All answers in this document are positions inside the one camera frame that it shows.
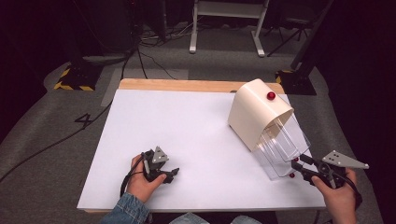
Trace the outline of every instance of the hand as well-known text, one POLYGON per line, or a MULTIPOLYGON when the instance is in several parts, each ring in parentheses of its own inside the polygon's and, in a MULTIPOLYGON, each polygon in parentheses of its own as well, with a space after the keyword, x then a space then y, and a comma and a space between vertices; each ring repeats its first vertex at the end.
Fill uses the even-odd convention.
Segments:
MULTIPOLYGON (((356 185, 354 171, 346 168, 346 177, 356 185)), ((317 176, 312 176, 312 181, 323 194, 324 202, 334 223, 356 223, 355 191, 348 183, 339 189, 331 189, 317 176)))
MULTIPOLYGON (((141 155, 138 155, 132 159, 132 165, 134 166, 135 163, 140 159, 141 155)), ((158 188, 166 178, 166 175, 159 175, 155 180, 152 182, 148 182, 147 179, 143 175, 143 161, 139 162, 136 168, 133 171, 133 175, 128 182, 128 187, 126 191, 130 194, 133 194, 138 200, 142 203, 145 203, 149 200, 152 192, 156 188, 158 188)))

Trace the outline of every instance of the silver bracket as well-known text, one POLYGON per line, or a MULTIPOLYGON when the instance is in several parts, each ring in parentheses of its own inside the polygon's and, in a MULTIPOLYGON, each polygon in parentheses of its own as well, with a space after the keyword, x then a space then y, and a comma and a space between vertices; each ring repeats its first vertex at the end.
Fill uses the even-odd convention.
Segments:
POLYGON ((156 147, 154 151, 154 156, 152 158, 152 163, 158 163, 163 161, 169 161, 169 158, 160 147, 156 147))
POLYGON ((329 153, 327 156, 323 157, 322 161, 338 167, 349 167, 349 168, 359 168, 359 169, 369 168, 369 164, 356 161, 337 151, 333 151, 329 153))

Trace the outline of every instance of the denim sleeve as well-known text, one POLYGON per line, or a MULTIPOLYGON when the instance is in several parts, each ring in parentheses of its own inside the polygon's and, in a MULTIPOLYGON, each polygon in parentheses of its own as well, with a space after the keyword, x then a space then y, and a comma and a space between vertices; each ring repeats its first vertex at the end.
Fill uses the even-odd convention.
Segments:
POLYGON ((144 223, 149 215, 149 209, 134 195, 124 193, 114 209, 102 218, 101 224, 107 223, 144 223))

